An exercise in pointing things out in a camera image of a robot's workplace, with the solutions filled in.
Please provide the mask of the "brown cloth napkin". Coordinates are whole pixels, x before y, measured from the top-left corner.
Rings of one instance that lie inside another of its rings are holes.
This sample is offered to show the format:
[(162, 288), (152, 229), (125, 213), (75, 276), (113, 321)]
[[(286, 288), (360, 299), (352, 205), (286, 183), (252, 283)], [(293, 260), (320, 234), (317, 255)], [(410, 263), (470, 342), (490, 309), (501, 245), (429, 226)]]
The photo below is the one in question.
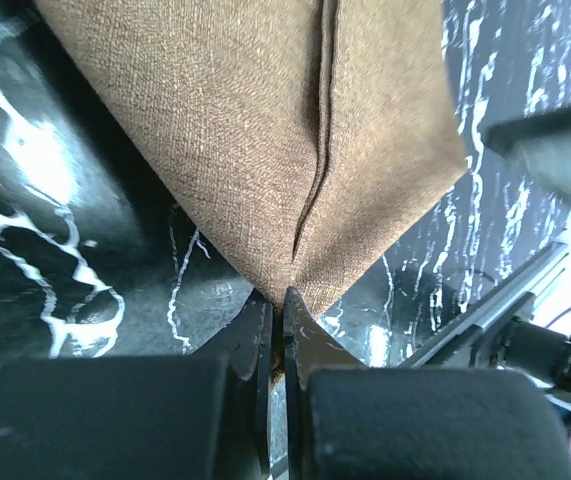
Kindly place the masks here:
[(179, 205), (324, 313), (464, 174), (438, 1), (41, 1)]

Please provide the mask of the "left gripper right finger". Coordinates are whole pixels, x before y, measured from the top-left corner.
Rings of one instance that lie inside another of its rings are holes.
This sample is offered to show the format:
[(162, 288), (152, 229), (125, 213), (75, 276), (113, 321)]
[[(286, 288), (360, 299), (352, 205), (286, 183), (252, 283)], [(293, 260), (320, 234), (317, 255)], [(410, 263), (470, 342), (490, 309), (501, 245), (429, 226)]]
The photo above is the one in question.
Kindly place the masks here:
[(293, 479), (571, 479), (554, 408), (525, 375), (367, 368), (283, 304), (288, 470)]

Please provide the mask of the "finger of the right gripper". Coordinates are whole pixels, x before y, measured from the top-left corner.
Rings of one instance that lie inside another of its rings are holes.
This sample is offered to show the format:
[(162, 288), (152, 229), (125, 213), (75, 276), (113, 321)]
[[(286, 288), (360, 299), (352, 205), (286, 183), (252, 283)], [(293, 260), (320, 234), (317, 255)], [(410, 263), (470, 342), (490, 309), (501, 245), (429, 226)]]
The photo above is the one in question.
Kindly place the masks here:
[(571, 104), (488, 127), (484, 145), (571, 205)]

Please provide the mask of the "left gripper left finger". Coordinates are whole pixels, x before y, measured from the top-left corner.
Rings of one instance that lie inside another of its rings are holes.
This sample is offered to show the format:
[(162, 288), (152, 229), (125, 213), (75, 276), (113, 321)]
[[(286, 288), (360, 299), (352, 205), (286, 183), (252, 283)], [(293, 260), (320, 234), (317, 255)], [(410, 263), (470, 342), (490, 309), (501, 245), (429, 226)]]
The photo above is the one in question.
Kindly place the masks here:
[(0, 479), (265, 479), (273, 308), (252, 293), (189, 355), (0, 369)]

